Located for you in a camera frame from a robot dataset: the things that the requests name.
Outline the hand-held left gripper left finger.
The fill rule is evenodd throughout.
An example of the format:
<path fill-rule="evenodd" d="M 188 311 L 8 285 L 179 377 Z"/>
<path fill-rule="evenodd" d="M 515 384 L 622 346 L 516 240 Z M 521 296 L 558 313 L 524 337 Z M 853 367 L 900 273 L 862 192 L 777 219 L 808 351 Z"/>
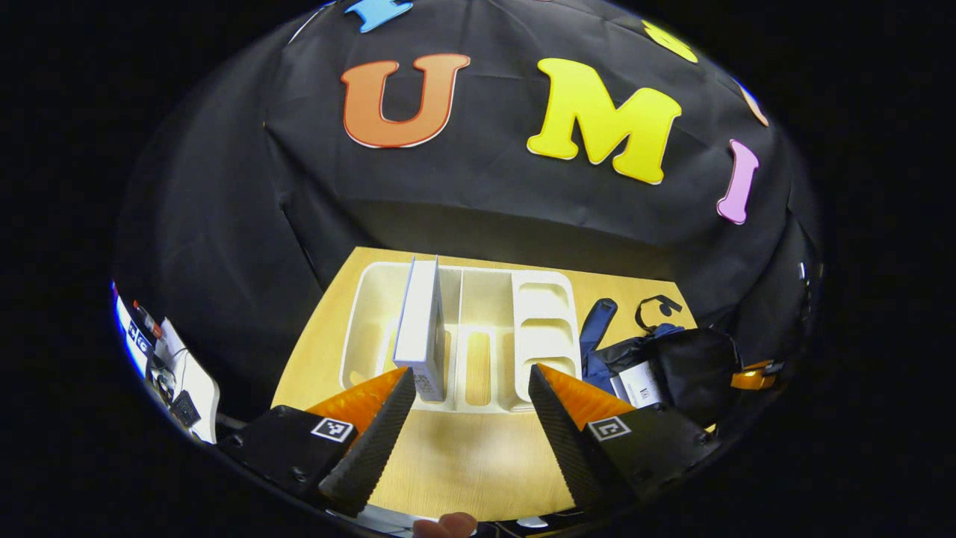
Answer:
<path fill-rule="evenodd" d="M 413 371 L 396 368 L 305 411 L 274 406 L 217 449 L 298 501 L 355 517 L 378 486 L 416 395 Z"/>

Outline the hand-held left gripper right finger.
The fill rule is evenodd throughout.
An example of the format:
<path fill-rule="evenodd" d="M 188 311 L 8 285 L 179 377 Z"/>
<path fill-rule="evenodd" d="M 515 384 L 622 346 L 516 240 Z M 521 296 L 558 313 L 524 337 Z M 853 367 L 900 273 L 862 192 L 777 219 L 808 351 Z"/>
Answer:
<path fill-rule="evenodd" d="M 721 446 L 717 433 L 669 406 L 636 408 L 543 363 L 530 368 L 528 394 L 581 510 L 651 504 Z"/>

